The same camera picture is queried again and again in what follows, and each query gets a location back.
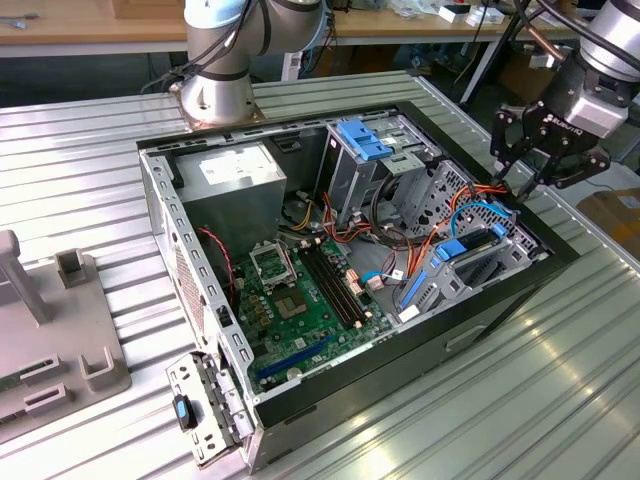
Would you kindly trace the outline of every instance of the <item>floor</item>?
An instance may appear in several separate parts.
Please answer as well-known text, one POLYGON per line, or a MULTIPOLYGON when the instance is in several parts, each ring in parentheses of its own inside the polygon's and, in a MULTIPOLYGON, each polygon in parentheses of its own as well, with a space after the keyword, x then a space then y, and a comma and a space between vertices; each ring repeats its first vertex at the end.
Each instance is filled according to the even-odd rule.
MULTIPOLYGON (((456 46, 446 52, 455 57, 456 46)), ((393 60, 393 70, 411 68, 416 48, 403 46, 393 60)), ((453 87, 457 73, 435 62, 438 52, 428 49, 424 53, 430 63, 429 81, 454 100, 462 96, 470 75, 453 87)), ((101 55, 91 57, 11 58, 0 59, 0 108, 135 95, 148 81, 157 78, 169 68, 166 54, 101 55)), ((254 82, 271 82, 280 78, 282 55, 256 58, 252 61, 254 82)), ((487 83, 480 89, 469 114, 485 129, 490 130, 493 114, 501 103, 514 104, 510 92, 497 83, 487 83)), ((603 145, 615 158, 638 135, 633 127, 623 126, 603 145)), ((625 159, 631 170, 640 167, 640 152, 625 159)))

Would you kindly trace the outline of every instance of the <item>green circuit board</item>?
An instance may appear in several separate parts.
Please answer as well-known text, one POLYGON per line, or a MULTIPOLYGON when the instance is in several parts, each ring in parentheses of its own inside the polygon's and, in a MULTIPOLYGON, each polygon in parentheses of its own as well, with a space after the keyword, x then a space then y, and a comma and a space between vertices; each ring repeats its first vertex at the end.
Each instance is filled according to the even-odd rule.
MULTIPOLYGON (((349 265, 337 246, 329 241, 318 248, 347 285, 344 272, 349 265)), ((391 329, 384 312, 368 294, 352 295, 358 307, 367 313, 366 320, 359 328, 345 327, 303 264, 301 252, 289 249, 288 255, 296 271, 295 286, 281 285, 270 294, 265 293, 250 258, 237 264, 244 275, 238 318, 255 356, 249 376, 256 391, 287 381, 289 368, 307 372, 391 329), (305 353, 310 348, 314 349, 313 355, 305 353), (264 369, 301 352, 306 358, 277 373, 261 375, 264 369)))

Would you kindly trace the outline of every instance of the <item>orange wire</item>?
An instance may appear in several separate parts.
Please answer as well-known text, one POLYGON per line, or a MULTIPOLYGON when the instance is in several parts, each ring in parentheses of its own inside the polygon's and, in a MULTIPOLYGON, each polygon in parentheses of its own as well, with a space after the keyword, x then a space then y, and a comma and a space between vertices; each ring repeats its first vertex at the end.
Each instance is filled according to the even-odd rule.
MULTIPOLYGON (((507 193, 506 189, 502 186, 474 184, 474 187, 476 188, 476 193, 507 193)), ((469 191, 469 186, 465 185, 460 190, 458 190, 458 192, 451 199, 450 207, 449 207, 451 210, 451 214, 455 212, 456 206, 458 204, 458 200, 460 199, 460 197, 467 196, 467 195, 471 196, 471 192, 469 191)), ((424 242, 422 242, 422 244, 419 247, 419 250, 418 250, 419 253, 415 259, 415 262, 410 264, 409 276, 415 273, 415 270, 418 268, 418 265, 420 265, 420 263, 424 259, 425 255, 427 254, 429 245, 431 245, 431 242, 433 241, 433 238, 435 237, 436 232, 440 228, 442 228, 442 226, 445 225, 450 219, 451 219, 451 215, 449 215, 447 218, 442 220, 440 223, 436 224, 436 226, 433 228, 433 230, 429 234, 429 237, 427 237, 427 239, 424 242)))

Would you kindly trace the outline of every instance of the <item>blue latch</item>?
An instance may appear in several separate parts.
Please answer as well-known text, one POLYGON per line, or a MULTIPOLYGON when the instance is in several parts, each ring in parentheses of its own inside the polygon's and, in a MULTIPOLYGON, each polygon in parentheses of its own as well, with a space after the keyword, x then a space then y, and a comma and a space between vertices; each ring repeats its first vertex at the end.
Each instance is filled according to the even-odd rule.
POLYGON ((187 416, 187 407, 184 405, 184 400, 180 400, 176 406, 178 407, 178 416, 184 418, 187 416))
POLYGON ((465 246, 456 239, 449 240, 448 242, 436 247, 436 253, 445 262, 452 259, 453 257, 457 257, 458 255, 463 254, 466 251, 467 249, 465 248, 465 246))
POLYGON ((356 149, 365 162, 378 160, 393 154, 393 149, 384 145, 373 130, 360 120, 338 123, 338 131, 356 149))
POLYGON ((491 230, 493 230, 493 232, 498 235, 498 237, 500 239, 504 238, 504 236, 507 234, 507 229, 504 225, 502 225, 501 223, 496 223, 491 230))

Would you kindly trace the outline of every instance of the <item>label sticker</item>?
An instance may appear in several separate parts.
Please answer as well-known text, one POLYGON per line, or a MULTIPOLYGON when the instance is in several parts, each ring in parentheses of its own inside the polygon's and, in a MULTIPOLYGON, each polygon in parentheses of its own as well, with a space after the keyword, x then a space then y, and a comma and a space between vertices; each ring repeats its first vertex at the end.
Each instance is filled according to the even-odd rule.
POLYGON ((253 155, 233 154, 204 160, 200 162, 200 170, 209 185, 217 185, 254 175, 264 175, 276 171, 276 166, 261 152, 253 155))
POLYGON ((394 270, 391 272, 391 278, 394 280, 402 280, 404 272, 402 270, 394 270))
POLYGON ((618 199, 624 203, 627 208, 640 208, 640 200, 636 197, 632 197, 631 195, 623 195, 618 197, 618 199))
POLYGON ((419 314, 420 310, 418 310, 418 307, 416 307, 415 305, 411 305, 410 307, 407 307, 405 310, 400 312, 398 314, 398 318, 402 323, 406 323, 419 314))

